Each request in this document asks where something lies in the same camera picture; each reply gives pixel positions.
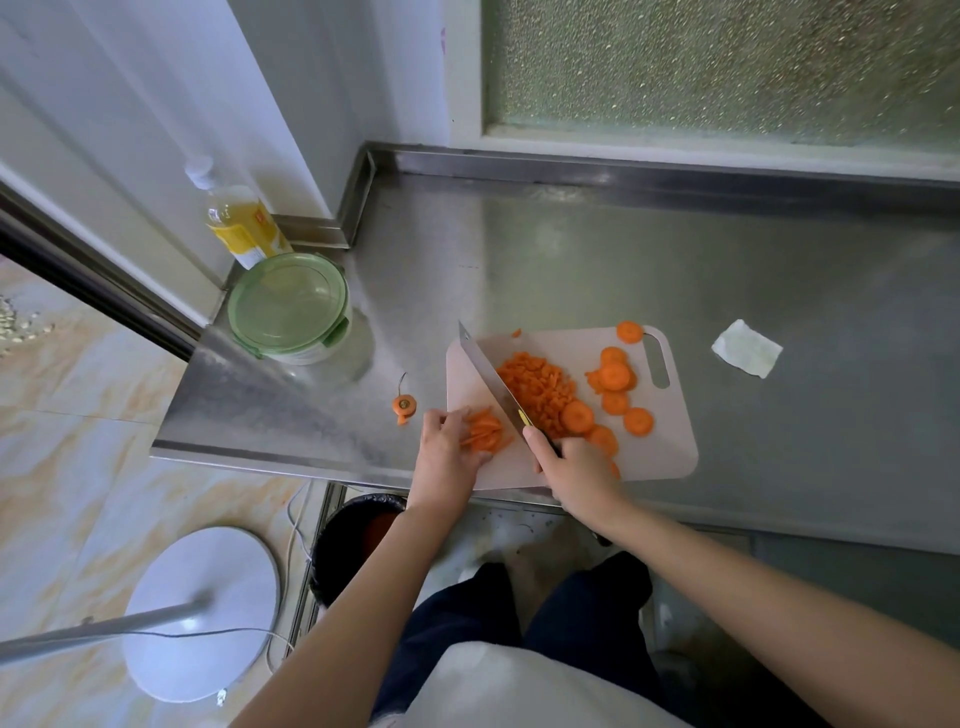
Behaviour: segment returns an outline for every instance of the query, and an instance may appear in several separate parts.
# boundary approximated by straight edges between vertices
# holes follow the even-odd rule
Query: paper towel
[[[748,375],[765,379],[777,363],[783,347],[748,327],[737,319],[710,347],[728,364],[742,369]]]

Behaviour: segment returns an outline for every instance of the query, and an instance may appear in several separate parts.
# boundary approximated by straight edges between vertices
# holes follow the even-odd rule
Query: cooking oil bottle
[[[224,186],[212,158],[192,159],[183,171],[194,186],[206,192],[207,226],[244,268],[293,252],[260,198],[244,184]]]

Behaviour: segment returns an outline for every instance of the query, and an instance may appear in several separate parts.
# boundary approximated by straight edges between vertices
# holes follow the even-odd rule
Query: floor
[[[17,312],[0,340],[0,640],[121,616],[151,561],[204,526],[246,528],[282,564],[284,505],[305,481],[148,457],[182,361],[2,258],[0,296]],[[296,584],[303,568],[295,551]],[[157,703],[105,643],[0,667],[0,724],[227,725],[267,677],[261,656],[223,708]]]

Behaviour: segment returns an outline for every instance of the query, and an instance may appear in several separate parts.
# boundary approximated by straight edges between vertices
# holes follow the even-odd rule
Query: white shirt
[[[402,716],[375,728],[595,726],[689,728],[634,692],[536,652],[487,643],[454,644]]]

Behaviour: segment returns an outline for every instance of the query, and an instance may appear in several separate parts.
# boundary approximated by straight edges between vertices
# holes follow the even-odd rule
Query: cutting board handle hole
[[[670,386],[670,375],[666,371],[666,362],[663,360],[663,349],[655,336],[649,333],[641,339],[643,350],[647,354],[647,364],[650,365],[650,379],[657,389],[666,389]]]

